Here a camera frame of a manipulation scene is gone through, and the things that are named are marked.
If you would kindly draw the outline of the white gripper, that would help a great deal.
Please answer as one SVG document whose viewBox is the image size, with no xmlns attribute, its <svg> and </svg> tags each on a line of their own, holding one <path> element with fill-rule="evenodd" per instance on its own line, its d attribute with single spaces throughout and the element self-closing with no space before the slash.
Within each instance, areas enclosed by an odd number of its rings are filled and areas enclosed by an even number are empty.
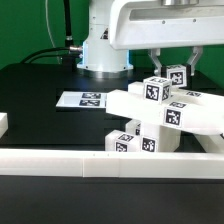
<svg viewBox="0 0 224 224">
<path fill-rule="evenodd" d="M 159 48 L 194 46 L 187 60 L 187 77 L 203 54 L 203 45 L 224 44 L 224 0 L 115 0 L 109 23 L 114 49 L 150 49 L 148 55 L 161 76 Z"/>
</svg>

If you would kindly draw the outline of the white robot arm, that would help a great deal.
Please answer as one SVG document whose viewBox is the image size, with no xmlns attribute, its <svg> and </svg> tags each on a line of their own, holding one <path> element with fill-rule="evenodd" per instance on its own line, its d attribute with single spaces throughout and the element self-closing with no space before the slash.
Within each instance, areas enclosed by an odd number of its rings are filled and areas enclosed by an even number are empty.
<svg viewBox="0 0 224 224">
<path fill-rule="evenodd" d="M 95 77 L 129 70 L 130 50 L 192 48 L 194 66 L 206 45 L 224 44 L 224 0 L 90 0 L 89 34 L 80 69 Z"/>
</svg>

